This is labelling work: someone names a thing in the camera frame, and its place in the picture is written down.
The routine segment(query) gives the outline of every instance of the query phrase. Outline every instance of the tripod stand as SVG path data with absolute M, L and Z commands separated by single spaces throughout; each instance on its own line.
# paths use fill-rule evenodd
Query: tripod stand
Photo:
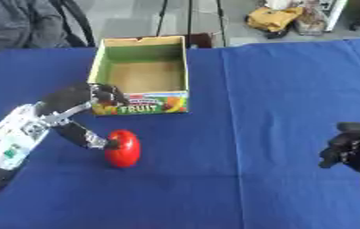
M 162 5 L 162 10 L 159 13 L 159 25 L 158 25 L 158 30 L 157 30 L 157 37 L 160 35 L 160 31 L 162 29 L 162 24 L 163 24 L 163 20 L 165 18 L 166 15 L 166 11 L 167 11 L 167 3 L 168 0 L 163 0 L 163 5 Z M 227 42 L 226 42 L 226 34 L 225 34 L 225 26 L 223 23 L 223 17 L 224 17 L 224 11 L 222 8 L 222 3 L 221 0 L 216 0 L 216 4 L 218 7 L 218 17 L 219 17 L 219 24 L 220 24 L 220 31 L 222 33 L 222 41 L 223 41 L 223 46 L 226 47 L 227 46 Z M 188 0 L 188 20 L 187 20 L 187 48 L 189 48 L 191 46 L 191 34 L 193 32 L 193 0 Z

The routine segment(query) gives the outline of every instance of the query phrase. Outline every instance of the white floor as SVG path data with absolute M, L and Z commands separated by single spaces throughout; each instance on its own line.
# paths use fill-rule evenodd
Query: white floor
M 262 33 L 245 26 L 244 17 L 259 0 L 221 0 L 225 11 L 227 42 L 230 46 L 263 42 L 293 42 L 360 38 L 360 29 L 350 31 L 347 25 L 360 17 L 360 1 L 350 1 L 333 32 L 320 37 L 300 36 L 294 31 L 285 38 L 267 40 Z M 87 13 L 94 35 L 101 38 L 152 36 L 156 33 L 163 0 L 77 0 Z M 194 0 L 193 32 L 216 34 L 214 44 L 221 46 L 216 0 Z M 187 0 L 169 0 L 162 34 L 185 34 Z

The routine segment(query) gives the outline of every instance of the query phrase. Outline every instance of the dark clothing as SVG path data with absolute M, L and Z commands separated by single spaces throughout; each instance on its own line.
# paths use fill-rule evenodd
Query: dark clothing
M 0 0 L 0 50 L 66 47 L 63 20 L 49 0 Z

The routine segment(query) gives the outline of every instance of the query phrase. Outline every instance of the open box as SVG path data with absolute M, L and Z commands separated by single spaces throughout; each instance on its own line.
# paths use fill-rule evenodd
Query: open box
M 115 85 L 129 106 L 96 104 L 96 115 L 187 112 L 184 37 L 103 39 L 88 83 Z

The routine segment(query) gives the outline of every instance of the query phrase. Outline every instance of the yellow bag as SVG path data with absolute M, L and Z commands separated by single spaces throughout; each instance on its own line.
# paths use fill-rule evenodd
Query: yellow bag
M 283 30 L 291 21 L 303 13 L 303 7 L 293 7 L 282 11 L 274 11 L 261 7 L 250 13 L 248 25 L 261 30 L 277 32 Z

